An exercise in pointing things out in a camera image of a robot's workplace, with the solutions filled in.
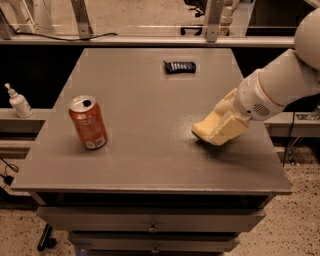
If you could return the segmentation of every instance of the soap dispenser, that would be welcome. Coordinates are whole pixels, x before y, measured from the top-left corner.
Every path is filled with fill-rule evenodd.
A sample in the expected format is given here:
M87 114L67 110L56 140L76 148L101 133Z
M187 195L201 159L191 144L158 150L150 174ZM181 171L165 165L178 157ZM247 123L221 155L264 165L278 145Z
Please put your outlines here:
M31 116L33 114L33 110L26 98L12 89L10 84L6 83L4 86L8 89L8 93L10 95L9 103L16 110L17 114L22 118Z

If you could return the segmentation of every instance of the red soda can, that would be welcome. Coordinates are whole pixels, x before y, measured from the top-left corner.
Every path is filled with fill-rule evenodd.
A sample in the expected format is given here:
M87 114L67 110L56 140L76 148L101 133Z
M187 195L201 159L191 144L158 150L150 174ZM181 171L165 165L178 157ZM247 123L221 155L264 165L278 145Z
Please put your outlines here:
M107 143L101 110L94 97L81 95L72 99L69 115L83 147L98 149Z

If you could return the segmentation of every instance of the drawer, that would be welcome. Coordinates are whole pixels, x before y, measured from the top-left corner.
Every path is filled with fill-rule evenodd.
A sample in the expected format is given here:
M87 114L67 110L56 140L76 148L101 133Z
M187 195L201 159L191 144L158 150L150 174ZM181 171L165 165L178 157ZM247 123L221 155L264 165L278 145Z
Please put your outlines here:
M37 214L58 230L142 232L248 232L264 210L176 208L39 207Z
M86 250L159 252L229 252L239 238L210 234L69 233L70 242Z

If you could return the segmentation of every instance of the drawer handle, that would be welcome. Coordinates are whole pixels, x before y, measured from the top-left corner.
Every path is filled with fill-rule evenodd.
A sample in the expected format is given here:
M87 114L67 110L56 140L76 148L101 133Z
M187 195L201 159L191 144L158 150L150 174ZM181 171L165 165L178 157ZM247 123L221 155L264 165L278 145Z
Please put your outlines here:
M157 247L153 247L153 249L151 250L152 254L158 254L160 251L157 249Z
M151 226L148 228L148 231L150 233L157 233L158 232L158 228L156 228L155 224L152 222Z

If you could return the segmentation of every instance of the can lid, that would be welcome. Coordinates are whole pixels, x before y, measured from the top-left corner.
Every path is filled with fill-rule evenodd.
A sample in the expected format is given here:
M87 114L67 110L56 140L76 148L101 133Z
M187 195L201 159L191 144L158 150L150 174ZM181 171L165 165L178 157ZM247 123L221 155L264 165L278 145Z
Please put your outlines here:
M73 98L69 104L69 108L73 112L84 113L94 107L96 100L92 96L80 95Z

